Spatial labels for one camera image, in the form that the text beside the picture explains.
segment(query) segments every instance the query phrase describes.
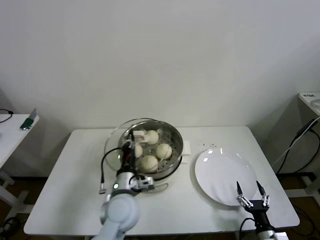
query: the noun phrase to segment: cable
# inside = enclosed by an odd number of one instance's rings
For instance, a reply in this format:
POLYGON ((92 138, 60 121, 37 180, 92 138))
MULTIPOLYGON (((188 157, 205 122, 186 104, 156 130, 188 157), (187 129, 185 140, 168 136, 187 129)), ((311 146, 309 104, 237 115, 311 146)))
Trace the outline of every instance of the cable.
MULTIPOLYGON (((289 148, 294 144, 295 140, 298 138, 298 136, 295 136, 294 139, 292 140, 292 142, 289 145, 289 148)), ((285 156, 284 156, 284 160, 279 168, 279 170, 276 172, 276 174, 279 174, 280 170, 282 169, 282 167, 285 165, 285 162, 287 160, 288 154, 290 152, 290 149, 286 152, 285 156)))
POLYGON ((242 227, 244 226, 245 222, 248 220, 252 220, 253 222, 255 222, 255 220, 251 217, 247 217, 243 220, 243 222, 241 223, 240 229, 239 229, 239 239, 241 240, 242 238, 242 227))
POLYGON ((3 120, 3 121, 0 121, 0 123, 4 123, 5 121, 8 121, 10 118, 12 118, 12 115, 14 114, 13 111, 10 111, 10 110, 7 110, 7 109, 0 109, 0 111, 6 111, 8 112, 8 114, 10 114, 10 117, 8 117, 7 119, 3 120))
POLYGON ((286 150, 281 154, 281 156, 280 156, 277 160, 275 160, 275 162, 274 162, 271 166, 274 166, 274 165, 283 157, 283 155, 285 155, 286 152, 288 152, 288 151, 296 144, 296 142, 298 142, 299 139, 310 129, 310 127, 311 127, 317 120, 319 120, 319 119, 320 119, 320 116, 318 116, 314 121, 312 121, 312 122, 309 124, 309 126, 304 130, 304 132, 292 143, 292 145, 291 145, 288 149, 286 149, 286 150))
POLYGON ((116 148, 114 148, 114 149, 111 149, 110 151, 108 151, 108 152, 103 156, 103 158, 102 158, 102 160, 101 160, 101 183, 102 183, 102 184, 105 183, 104 161, 105 161, 105 159, 106 159, 106 156, 107 156, 109 153, 111 153, 111 152, 113 152, 113 151, 115 151, 115 150, 121 150, 121 147, 116 147, 116 148))
POLYGON ((297 172, 299 172, 299 171, 301 171, 302 169, 305 169, 305 168, 316 158, 316 156, 317 156, 318 153, 319 153, 319 150, 320 150, 320 136, 319 136, 315 131, 313 131, 312 129, 310 129, 309 131, 310 131, 311 133, 315 134, 316 137, 318 138, 318 140, 319 140, 318 148, 317 148, 315 154, 314 154, 314 155, 312 156, 312 158, 310 159, 310 161, 308 161, 306 165, 304 165, 303 167, 299 168, 297 171, 293 172, 294 174, 297 173, 297 172))
MULTIPOLYGON (((318 142, 319 142, 319 143, 318 143, 318 148, 317 148, 316 152, 314 153, 314 155, 312 156, 312 158, 310 159, 310 161, 308 161, 303 167, 301 167, 301 168, 299 168, 298 170, 292 172, 292 174, 296 174, 297 172, 299 172, 299 171, 301 171, 302 169, 305 169, 307 166, 309 166, 309 164, 312 163, 312 161, 316 158, 316 156, 318 155, 318 153, 319 153, 319 151, 320 151, 320 136, 319 136, 313 129, 310 129, 309 132, 315 134, 316 137, 318 138, 318 142)), ((288 153, 289 153, 289 151, 288 151, 287 154, 285 155, 284 161, 283 161, 281 167, 283 166, 284 162, 286 161, 286 158, 287 158, 288 153)), ((281 182, 281 181, 283 181, 285 178, 286 178, 286 176, 283 177, 282 179, 280 179, 279 181, 281 182)))
POLYGON ((312 230, 309 233, 300 233, 300 232, 297 232, 296 230, 294 230, 293 228, 291 228, 291 230, 299 236, 308 237, 308 240, 318 240, 318 238, 311 236, 315 231, 320 235, 320 230, 316 227, 315 222, 311 219, 311 217, 302 208, 295 206, 295 205, 292 205, 292 206, 296 209, 295 211, 297 214, 304 216, 304 218, 307 219, 311 223, 312 230))

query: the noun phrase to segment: white shelf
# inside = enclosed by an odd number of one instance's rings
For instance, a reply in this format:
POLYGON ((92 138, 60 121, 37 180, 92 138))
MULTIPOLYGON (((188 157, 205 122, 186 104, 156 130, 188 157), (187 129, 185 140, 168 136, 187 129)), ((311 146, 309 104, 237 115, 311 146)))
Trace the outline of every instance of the white shelf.
POLYGON ((314 111, 315 114, 320 116, 320 108, 314 107, 310 104, 311 101, 313 100, 320 100, 320 91, 316 92, 300 92, 299 93, 299 98, 309 107, 314 111))

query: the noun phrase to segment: black cable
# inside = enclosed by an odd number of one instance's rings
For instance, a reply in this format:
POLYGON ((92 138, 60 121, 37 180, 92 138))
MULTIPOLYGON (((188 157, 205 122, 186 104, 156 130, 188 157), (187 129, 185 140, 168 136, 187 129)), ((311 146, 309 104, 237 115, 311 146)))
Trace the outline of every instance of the black cable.
POLYGON ((242 227, 244 226, 245 222, 248 220, 252 220, 253 222, 255 221, 253 218, 251 217, 247 217, 243 220, 243 222, 241 223, 240 229, 239 229, 239 239, 241 240, 242 238, 242 227))
MULTIPOLYGON (((292 144, 294 144, 294 142, 295 142, 295 140, 296 140, 297 138, 298 138, 298 136, 296 135, 296 136, 294 137, 294 139, 292 140, 292 142, 290 143, 289 148, 291 148, 292 144)), ((279 174, 280 170, 281 170, 282 167, 285 165, 285 162, 286 162, 286 160, 287 160, 287 157, 288 157, 289 152, 290 152, 290 149, 286 152, 286 154, 285 154, 285 156, 284 156, 284 160, 283 160, 283 162, 282 162, 279 170, 276 172, 276 174, 279 174)))
POLYGON ((12 118, 12 115, 14 114, 13 111, 10 111, 10 110, 7 110, 7 109, 0 109, 0 111, 6 111, 8 112, 8 114, 10 114, 10 117, 8 117, 7 119, 3 120, 3 121, 0 121, 0 123, 4 123, 5 121, 8 121, 10 118, 12 118))
POLYGON ((295 206, 295 205, 293 205, 293 207, 296 209, 295 211, 297 214, 304 216, 304 218, 307 219, 311 223, 312 230, 309 233, 300 233, 300 232, 297 232, 296 230, 294 230, 293 228, 291 228, 291 230, 299 236, 308 237, 308 240, 317 240, 318 238, 311 236, 312 234, 314 234, 315 231, 320 235, 320 230, 316 227, 315 222, 311 219, 311 217, 302 208, 295 206))
POLYGON ((111 149, 110 151, 108 151, 108 152, 103 156, 103 158, 102 158, 102 160, 101 160, 101 183, 102 183, 102 184, 105 183, 104 161, 105 161, 105 159, 106 159, 106 156, 107 156, 109 153, 111 153, 111 152, 113 152, 113 151, 115 151, 115 150, 121 150, 121 149, 122 149, 121 147, 116 147, 116 148, 111 149))
POLYGON ((319 136, 315 131, 313 131, 312 129, 310 129, 309 131, 310 131, 311 133, 315 134, 316 137, 318 138, 318 140, 319 140, 318 148, 317 148, 315 154, 314 154, 314 155, 312 156, 312 158, 310 159, 310 161, 308 161, 306 165, 304 165, 303 167, 299 168, 297 171, 293 172, 294 174, 297 173, 297 172, 299 172, 299 171, 301 171, 302 169, 305 169, 305 168, 316 158, 316 156, 317 156, 318 153, 319 153, 319 150, 320 150, 320 136, 319 136))

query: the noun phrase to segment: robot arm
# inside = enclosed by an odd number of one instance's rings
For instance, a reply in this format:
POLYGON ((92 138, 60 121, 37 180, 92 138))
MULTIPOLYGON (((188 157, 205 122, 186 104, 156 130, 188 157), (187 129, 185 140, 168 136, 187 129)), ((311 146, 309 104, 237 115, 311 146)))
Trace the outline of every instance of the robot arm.
POLYGON ((248 200, 243 195, 240 184, 236 182, 238 202, 244 210, 253 215, 256 234, 261 240, 289 240, 285 232, 275 232, 275 228, 270 224, 267 216, 270 197, 258 181, 256 181, 256 184, 262 196, 261 200, 248 200))
POLYGON ((133 132, 121 148, 123 157, 121 168, 116 173, 112 193, 106 196, 101 207, 100 220, 102 229, 94 240, 122 240, 128 230, 132 229, 140 217, 140 208, 135 196, 154 189, 152 177, 140 176, 136 172, 135 142, 133 132))
POLYGON ((140 217, 138 200, 128 193, 114 196, 102 207, 105 222, 94 240, 122 240, 125 233, 132 229, 140 217))

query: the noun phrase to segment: table leg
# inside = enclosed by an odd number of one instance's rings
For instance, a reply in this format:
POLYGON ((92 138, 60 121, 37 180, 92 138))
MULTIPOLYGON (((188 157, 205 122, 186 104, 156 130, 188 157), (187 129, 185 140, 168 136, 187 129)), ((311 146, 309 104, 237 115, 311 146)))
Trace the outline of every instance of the table leg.
POLYGON ((0 170, 0 179, 4 181, 4 184, 2 185, 4 188, 6 188, 8 185, 15 184, 15 181, 3 170, 0 170))
POLYGON ((22 191, 17 198, 8 192, 4 187, 0 186, 0 199, 11 206, 11 210, 5 219, 15 217, 17 214, 31 213, 34 205, 24 203, 28 193, 28 191, 22 191))
POLYGON ((318 193, 318 190, 317 190, 317 188, 320 188, 319 179, 316 179, 314 182, 311 182, 311 180, 307 176, 303 176, 301 179, 307 185, 307 187, 304 189, 285 190, 285 193, 288 196, 288 198, 313 197, 314 200, 320 206, 320 194, 318 193))

